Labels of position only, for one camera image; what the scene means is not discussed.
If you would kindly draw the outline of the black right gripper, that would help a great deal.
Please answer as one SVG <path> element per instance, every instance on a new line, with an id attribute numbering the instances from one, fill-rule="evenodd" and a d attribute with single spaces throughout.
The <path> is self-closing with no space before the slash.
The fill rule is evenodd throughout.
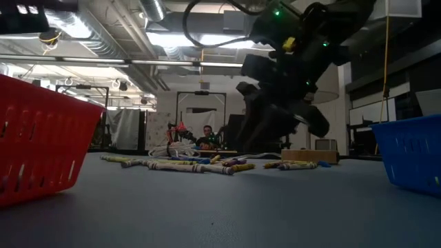
<path id="1" fill-rule="evenodd" d="M 236 135 L 236 149 L 242 152 L 279 152 L 289 147 L 281 138 L 296 132 L 298 121 L 319 138 L 329 132 L 329 122 L 313 105 L 299 105 L 294 117 L 275 103 L 302 101 L 318 91 L 317 81 L 331 64 L 345 60 L 338 34 L 302 36 L 251 34 L 248 39 L 270 45 L 267 56 L 248 54 L 240 73 L 258 81 L 258 85 L 240 82 L 236 89 L 243 95 L 245 115 Z"/>

